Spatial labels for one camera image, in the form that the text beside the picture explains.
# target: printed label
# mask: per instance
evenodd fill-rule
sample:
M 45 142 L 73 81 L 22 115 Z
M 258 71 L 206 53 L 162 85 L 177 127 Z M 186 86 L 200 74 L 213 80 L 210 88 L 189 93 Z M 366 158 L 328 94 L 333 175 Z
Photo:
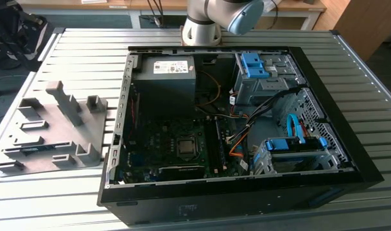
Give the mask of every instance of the printed label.
M 178 206 L 178 215 L 188 217 L 198 209 L 198 205 L 181 205 Z
M 266 67 L 266 71 L 277 71 L 276 66 L 268 66 L 268 67 Z
M 230 104 L 236 105 L 236 97 L 234 96 L 230 96 Z
M 158 61 L 154 63 L 156 74 L 182 74 L 189 73 L 188 61 Z
M 128 9 L 128 6 L 109 6 L 109 8 L 114 8 L 114 9 Z
M 245 160 L 241 160 L 240 165 L 242 166 L 242 168 L 248 171 L 249 170 L 249 164 L 248 162 L 245 162 Z

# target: power supply label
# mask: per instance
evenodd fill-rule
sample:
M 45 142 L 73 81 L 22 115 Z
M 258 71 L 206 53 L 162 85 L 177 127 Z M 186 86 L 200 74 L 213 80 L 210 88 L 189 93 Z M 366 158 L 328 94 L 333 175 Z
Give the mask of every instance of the power supply label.
M 154 63 L 156 74 L 182 74 L 189 73 L 188 61 L 158 61 Z

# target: floor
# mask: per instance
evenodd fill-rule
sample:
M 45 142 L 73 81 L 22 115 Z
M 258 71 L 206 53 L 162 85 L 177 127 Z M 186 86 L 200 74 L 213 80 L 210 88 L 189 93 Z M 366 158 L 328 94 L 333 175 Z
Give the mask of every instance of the floor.
M 130 18 L 128 15 L 92 15 L 90 17 L 86 15 L 66 15 L 66 17 L 49 15 L 46 17 L 50 21 L 50 33 L 53 32 L 54 27 L 132 28 Z M 177 16 L 168 18 L 166 21 L 169 23 L 169 28 L 180 28 L 180 25 L 185 23 L 185 20 L 186 18 Z M 142 27 L 157 28 L 157 25 L 149 17 L 144 17 Z M 391 91 L 391 50 L 388 48 L 388 45 L 382 45 L 380 47 L 376 54 L 368 61 L 368 65 Z M 0 79 L 0 122 L 27 75 L 29 71 L 23 67 L 11 71 L 0 70 L 0 77 L 9 76 Z

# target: aluminum work surface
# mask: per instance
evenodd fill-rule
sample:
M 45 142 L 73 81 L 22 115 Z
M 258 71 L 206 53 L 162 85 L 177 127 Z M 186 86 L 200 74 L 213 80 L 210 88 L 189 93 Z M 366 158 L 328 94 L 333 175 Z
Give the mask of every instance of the aluminum work surface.
M 391 230 L 391 95 L 330 32 L 256 31 L 224 33 L 228 46 L 300 46 L 317 69 L 385 182 L 349 194 L 318 209 L 216 220 L 132 226 L 132 229 L 196 230 Z M 51 50 L 31 73 L 18 97 L 38 96 L 46 81 L 61 80 L 78 100 L 98 94 L 109 100 L 104 154 L 120 100 L 129 46 L 178 46 L 178 30 L 67 29 L 54 34 Z M 0 135 L 13 108 L 0 124 Z M 102 165 L 0 179 L 0 230 L 122 230 L 128 226 L 97 206 Z

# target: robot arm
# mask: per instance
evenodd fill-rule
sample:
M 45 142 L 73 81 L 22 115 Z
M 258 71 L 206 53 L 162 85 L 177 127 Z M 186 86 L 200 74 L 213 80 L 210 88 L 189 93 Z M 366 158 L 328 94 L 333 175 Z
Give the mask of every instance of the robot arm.
M 189 0 L 184 42 L 190 46 L 218 45 L 221 26 L 237 35 L 256 26 L 265 9 L 262 0 Z

